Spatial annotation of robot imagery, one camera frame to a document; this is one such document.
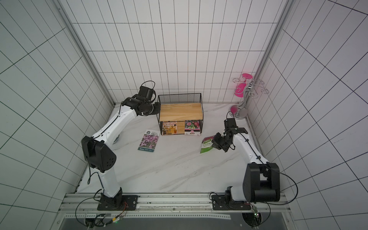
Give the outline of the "green impatiens seed bag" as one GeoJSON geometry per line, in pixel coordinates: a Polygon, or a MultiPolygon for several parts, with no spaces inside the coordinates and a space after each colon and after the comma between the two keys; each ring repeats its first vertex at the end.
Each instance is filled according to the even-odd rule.
{"type": "Polygon", "coordinates": [[[202,140],[200,154],[206,153],[213,149],[213,143],[212,140],[214,139],[214,136],[206,137],[202,140]]]}

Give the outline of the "pink roses seed bag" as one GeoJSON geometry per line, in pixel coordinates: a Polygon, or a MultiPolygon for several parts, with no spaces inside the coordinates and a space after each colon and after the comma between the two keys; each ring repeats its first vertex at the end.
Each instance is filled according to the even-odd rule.
{"type": "Polygon", "coordinates": [[[201,135],[200,121],[199,120],[185,121],[185,135],[200,136],[201,135]]]}

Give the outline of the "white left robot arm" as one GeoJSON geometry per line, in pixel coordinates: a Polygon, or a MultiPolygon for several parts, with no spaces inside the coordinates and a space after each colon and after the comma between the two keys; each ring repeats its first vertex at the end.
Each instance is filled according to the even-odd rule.
{"type": "Polygon", "coordinates": [[[117,156],[113,145],[124,128],[138,116],[156,115],[161,104],[142,96],[133,96],[123,101],[117,113],[94,135],[81,140],[84,158],[91,173],[97,173],[102,186],[98,210],[119,210],[124,206],[122,188],[117,182],[114,165],[117,156]]]}

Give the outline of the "purple flowers seed bag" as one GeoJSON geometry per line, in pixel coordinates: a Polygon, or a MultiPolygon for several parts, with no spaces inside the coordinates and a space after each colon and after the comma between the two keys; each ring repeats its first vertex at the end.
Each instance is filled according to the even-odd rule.
{"type": "Polygon", "coordinates": [[[160,131],[150,130],[150,129],[146,130],[140,142],[138,150],[154,152],[159,136],[160,136],[160,131]]]}

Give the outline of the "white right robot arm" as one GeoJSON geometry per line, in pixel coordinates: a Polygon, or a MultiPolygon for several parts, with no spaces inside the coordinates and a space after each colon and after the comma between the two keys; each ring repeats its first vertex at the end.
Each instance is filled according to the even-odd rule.
{"type": "Polygon", "coordinates": [[[229,128],[224,135],[217,133],[212,139],[212,146],[224,152],[234,150],[245,159],[242,184],[227,189],[231,201],[255,203],[280,200],[279,166],[262,156],[244,128],[229,128]]]}

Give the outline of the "orange shop seed bag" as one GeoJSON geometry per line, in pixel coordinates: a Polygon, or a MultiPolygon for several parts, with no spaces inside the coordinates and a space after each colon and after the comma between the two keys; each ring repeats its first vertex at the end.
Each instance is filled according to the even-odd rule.
{"type": "Polygon", "coordinates": [[[162,134],[175,135],[178,132],[177,122],[163,122],[162,134]]]}

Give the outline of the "black wire mesh shelf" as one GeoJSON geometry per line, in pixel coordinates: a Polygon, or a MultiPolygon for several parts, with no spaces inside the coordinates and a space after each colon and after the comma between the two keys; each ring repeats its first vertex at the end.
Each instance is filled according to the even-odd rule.
{"type": "Polygon", "coordinates": [[[202,134],[204,111],[201,93],[159,95],[158,102],[161,103],[161,110],[157,115],[161,135],[163,122],[177,122],[178,132],[175,135],[185,135],[187,120],[199,120],[202,134]]]}

